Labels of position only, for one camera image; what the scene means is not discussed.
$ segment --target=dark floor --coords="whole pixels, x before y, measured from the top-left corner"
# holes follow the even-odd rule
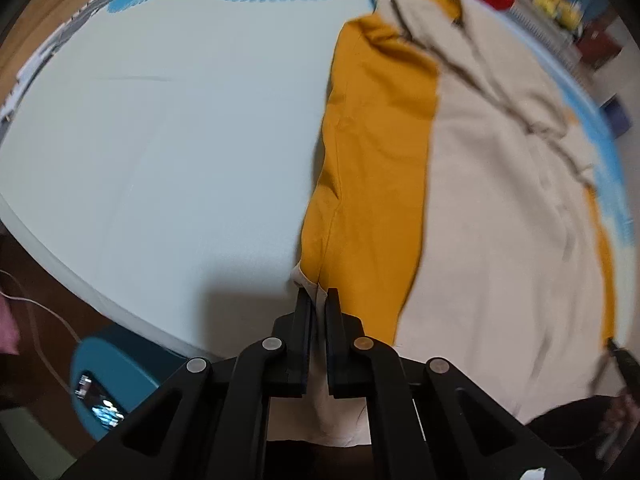
[[[0,269],[18,278],[28,298],[64,317],[81,338],[111,323],[60,285],[10,235],[0,237]],[[5,276],[0,276],[0,285],[8,294],[21,295],[12,280]],[[69,394],[36,354],[26,304],[9,303],[20,329],[20,355],[0,355],[0,403],[28,408],[43,428],[71,455],[78,457],[94,444],[94,440],[79,423]],[[75,341],[51,314],[38,307],[34,307],[34,314],[44,353],[58,374],[68,379]]]

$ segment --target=mustard yellow cloth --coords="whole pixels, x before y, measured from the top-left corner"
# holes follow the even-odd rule
[[[300,269],[392,344],[420,261],[436,63],[377,14],[344,25]]]

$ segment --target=cable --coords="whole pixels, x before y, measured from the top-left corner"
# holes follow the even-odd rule
[[[0,269],[0,273],[1,274],[5,274],[6,276],[9,276],[12,280],[14,280],[15,284],[20,289],[20,292],[22,294],[24,294],[24,289],[22,288],[22,284],[20,284],[20,282],[18,281],[18,278],[16,278],[14,275],[12,275],[10,272],[7,272],[6,270]],[[0,295],[2,295],[3,297],[7,298],[8,300],[25,301],[27,303],[27,312],[29,314],[29,325],[30,325],[30,328],[31,328],[31,335],[33,336],[33,346],[34,346],[34,348],[36,350],[36,354],[38,354],[38,357],[40,358],[42,363],[45,365],[45,367],[49,371],[49,373],[58,382],[58,384],[60,386],[62,386],[62,388],[67,393],[73,394],[74,391],[68,386],[68,384],[66,384],[65,381],[62,380],[62,377],[60,377],[60,375],[58,374],[56,369],[51,365],[51,363],[47,359],[46,355],[44,355],[44,352],[42,351],[42,346],[40,345],[40,335],[38,334],[38,325],[36,323],[36,318],[35,318],[35,316],[33,314],[33,308],[31,307],[31,305],[32,304],[37,305],[40,308],[42,308],[42,309],[46,310],[47,312],[49,312],[50,314],[52,314],[57,320],[59,320],[59,322],[61,322],[65,326],[65,328],[69,331],[69,333],[76,340],[76,342],[79,343],[80,342],[80,338],[78,337],[78,334],[76,333],[76,331],[73,329],[73,327],[71,325],[69,325],[68,322],[66,322],[66,319],[64,319],[62,316],[60,316],[60,314],[54,312],[53,310],[51,310],[50,308],[44,306],[43,304],[38,303],[37,301],[30,300],[29,298],[23,298],[23,297],[20,297],[20,296],[9,296],[8,294],[5,294],[2,290],[0,290]]]

